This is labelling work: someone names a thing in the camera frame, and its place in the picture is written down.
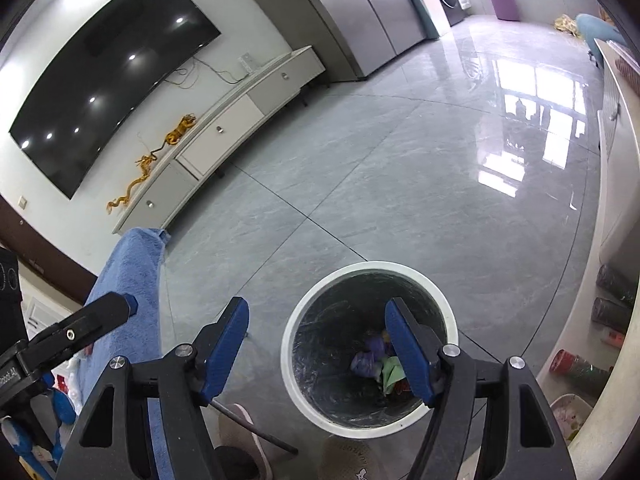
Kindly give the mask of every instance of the black metal rod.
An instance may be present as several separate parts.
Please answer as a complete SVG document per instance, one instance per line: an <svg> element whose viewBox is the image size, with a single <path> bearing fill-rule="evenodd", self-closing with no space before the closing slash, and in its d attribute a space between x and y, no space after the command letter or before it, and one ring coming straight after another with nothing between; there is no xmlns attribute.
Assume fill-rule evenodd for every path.
<svg viewBox="0 0 640 480"><path fill-rule="evenodd" d="M234 412L232 412L231 410L227 409L225 406L223 406L222 404L217 402L216 399L211 399L209 404L211 406L213 406L214 408L216 408L223 415L228 416L228 418L230 418L232 421L240 424L240 426L242 426L246 430L251 431L253 434L256 434L257 436L259 436L260 438L266 440L267 442L271 442L274 446L278 446L280 449L284 449L284 451L287 451L287 452L289 452L291 454L294 454L294 455L298 454L298 448L297 447L290 446L286 442L281 441L279 438L274 437L273 435L270 435L269 433L264 433L263 431L261 431L258 428L256 428L253 424L251 424L251 423L247 422L246 420L240 418Z"/></svg>

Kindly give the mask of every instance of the purple trash can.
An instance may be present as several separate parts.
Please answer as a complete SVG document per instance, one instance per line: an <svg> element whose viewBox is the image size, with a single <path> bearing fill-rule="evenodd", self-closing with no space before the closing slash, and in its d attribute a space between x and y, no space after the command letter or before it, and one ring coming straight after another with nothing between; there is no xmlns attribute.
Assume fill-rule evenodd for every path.
<svg viewBox="0 0 640 480"><path fill-rule="evenodd" d="M506 20L507 22L520 21L516 0L491 0L491 3L494 5L495 17L499 20Z"/></svg>

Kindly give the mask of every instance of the trash can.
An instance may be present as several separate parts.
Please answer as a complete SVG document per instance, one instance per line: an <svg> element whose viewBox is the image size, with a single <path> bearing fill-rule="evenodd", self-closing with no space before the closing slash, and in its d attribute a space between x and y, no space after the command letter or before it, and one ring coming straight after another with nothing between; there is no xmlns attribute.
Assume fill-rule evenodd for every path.
<svg viewBox="0 0 640 480"><path fill-rule="evenodd" d="M385 305L400 297L442 343L458 343L444 295L420 272L390 262L336 270L311 288L289 317L280 367L296 407L319 428L347 438L377 438L410 426L429 409L409 395L385 397L374 379L350 370L367 334L385 328Z"/></svg>

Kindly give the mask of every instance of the golden figurine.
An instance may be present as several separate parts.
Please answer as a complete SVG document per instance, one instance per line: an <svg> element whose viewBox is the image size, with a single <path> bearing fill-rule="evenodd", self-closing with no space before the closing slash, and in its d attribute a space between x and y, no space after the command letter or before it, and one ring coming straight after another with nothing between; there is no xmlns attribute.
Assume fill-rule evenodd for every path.
<svg viewBox="0 0 640 480"><path fill-rule="evenodd" d="M153 164L156 160L158 160L157 152L160 152L166 145L175 146L178 144L178 141L183 137L183 135L193 127L196 123L196 116L193 114L185 115L180 123L168 134L164 136L164 142L162 146L158 149L151 151L148 155L143 155L140 160L136 161L136 164L140 166L140 170L142 171L142 176L138 177L127 187L127 193L124 196L119 197L117 200L109 202L107 204L107 213L111 214L111 211L114 207L118 207L120 204L124 204L125 206L129 204L131 200L131 190L137 184L141 184L151 175L151 164Z"/></svg>

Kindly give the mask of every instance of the wall-mounted flat screen tv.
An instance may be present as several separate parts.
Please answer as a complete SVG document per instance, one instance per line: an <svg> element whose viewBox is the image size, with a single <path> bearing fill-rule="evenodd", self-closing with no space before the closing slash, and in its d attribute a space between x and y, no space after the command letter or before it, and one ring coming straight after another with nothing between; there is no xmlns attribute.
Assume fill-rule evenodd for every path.
<svg viewBox="0 0 640 480"><path fill-rule="evenodd" d="M219 35L191 0L111 0L42 73L11 136L71 198L136 106Z"/></svg>

